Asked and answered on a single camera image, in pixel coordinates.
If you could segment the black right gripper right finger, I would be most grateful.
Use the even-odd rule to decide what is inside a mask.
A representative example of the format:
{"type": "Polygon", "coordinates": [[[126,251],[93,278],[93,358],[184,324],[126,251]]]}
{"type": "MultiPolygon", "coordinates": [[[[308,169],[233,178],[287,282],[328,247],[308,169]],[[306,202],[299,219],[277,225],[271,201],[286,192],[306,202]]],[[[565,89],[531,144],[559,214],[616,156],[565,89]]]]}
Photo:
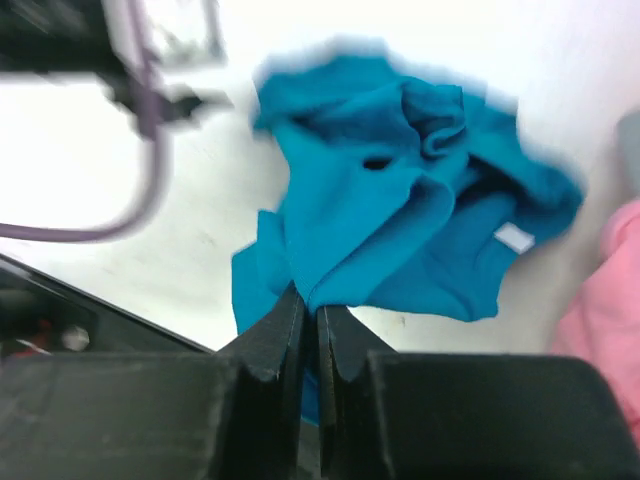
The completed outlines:
{"type": "Polygon", "coordinates": [[[346,308],[317,314],[329,479],[635,479],[603,377],[569,357],[399,353],[346,308]]]}

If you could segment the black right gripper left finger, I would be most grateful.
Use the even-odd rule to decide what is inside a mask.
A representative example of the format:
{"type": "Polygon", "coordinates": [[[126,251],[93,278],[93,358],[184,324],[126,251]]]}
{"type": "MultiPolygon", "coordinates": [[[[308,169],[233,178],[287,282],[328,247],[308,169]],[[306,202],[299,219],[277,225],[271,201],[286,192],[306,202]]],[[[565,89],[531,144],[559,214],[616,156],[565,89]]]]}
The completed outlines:
{"type": "Polygon", "coordinates": [[[294,287],[217,353],[90,352],[87,331],[1,293],[5,479],[290,479],[305,306],[294,287]]]}

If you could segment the bright blue t-shirt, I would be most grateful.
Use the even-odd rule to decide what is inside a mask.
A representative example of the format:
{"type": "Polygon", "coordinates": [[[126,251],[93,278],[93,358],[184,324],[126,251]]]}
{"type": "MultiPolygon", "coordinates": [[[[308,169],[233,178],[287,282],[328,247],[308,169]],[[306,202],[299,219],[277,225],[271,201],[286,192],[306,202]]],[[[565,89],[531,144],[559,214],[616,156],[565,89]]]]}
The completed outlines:
{"type": "Polygon", "coordinates": [[[523,149],[514,109],[445,71],[341,45],[271,60],[256,90],[254,129],[290,176],[231,260],[239,333],[289,286],[310,312],[494,317],[517,256],[563,234],[583,202],[557,160],[523,149]]]}

